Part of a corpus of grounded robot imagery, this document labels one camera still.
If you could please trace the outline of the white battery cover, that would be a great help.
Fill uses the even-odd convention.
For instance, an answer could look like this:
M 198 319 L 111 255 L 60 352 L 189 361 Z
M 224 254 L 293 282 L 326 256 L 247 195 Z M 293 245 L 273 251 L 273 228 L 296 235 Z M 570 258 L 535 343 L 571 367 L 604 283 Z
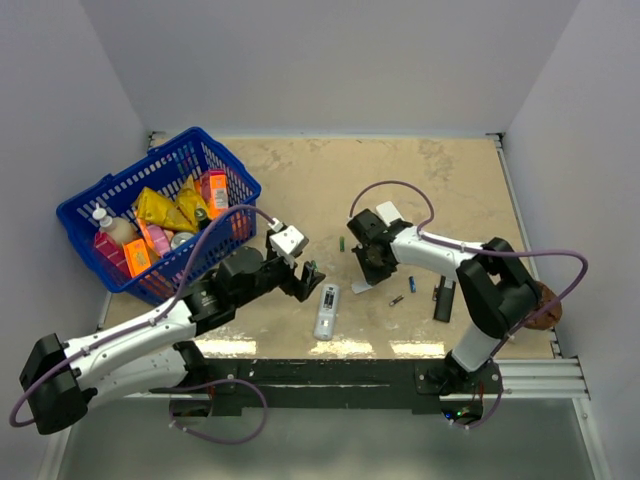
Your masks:
M 372 289 L 372 286 L 365 281 L 361 281 L 361 282 L 354 282 L 351 285 L 351 289 L 354 294 L 358 295 Z

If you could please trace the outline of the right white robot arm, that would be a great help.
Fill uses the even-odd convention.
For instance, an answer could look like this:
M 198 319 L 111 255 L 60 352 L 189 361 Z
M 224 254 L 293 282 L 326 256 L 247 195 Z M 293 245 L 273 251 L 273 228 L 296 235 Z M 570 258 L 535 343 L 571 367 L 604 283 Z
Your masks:
M 352 252 L 368 285 L 386 280 L 399 265 L 426 269 L 457 284 L 471 326 L 445 360 L 446 382 L 456 392 L 469 392 L 480 382 L 481 367 L 542 299 L 536 281 L 501 238 L 482 244 L 429 236 L 400 217 L 384 220 L 369 209 L 352 217 L 347 228 L 357 241 Z

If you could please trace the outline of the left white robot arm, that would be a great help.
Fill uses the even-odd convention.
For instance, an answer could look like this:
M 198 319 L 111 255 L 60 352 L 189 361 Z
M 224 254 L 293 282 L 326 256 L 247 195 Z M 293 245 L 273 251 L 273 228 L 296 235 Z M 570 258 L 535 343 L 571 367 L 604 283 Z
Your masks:
M 61 341 L 36 341 L 19 376 L 23 395 L 41 435 L 62 431 L 90 409 L 130 393 L 154 389 L 200 390 L 207 380 L 194 338 L 232 321 L 239 308 L 281 290 L 306 301 L 325 280 L 311 262 L 296 263 L 243 247 L 184 292 L 116 327 Z

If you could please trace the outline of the white remote control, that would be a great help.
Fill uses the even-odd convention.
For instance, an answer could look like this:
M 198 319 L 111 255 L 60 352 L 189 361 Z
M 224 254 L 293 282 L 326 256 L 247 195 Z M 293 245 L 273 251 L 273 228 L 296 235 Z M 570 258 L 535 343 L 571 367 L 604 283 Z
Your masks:
M 333 337 L 340 293 L 340 287 L 335 284 L 327 284 L 322 289 L 313 331 L 314 338 L 319 341 L 329 341 Z

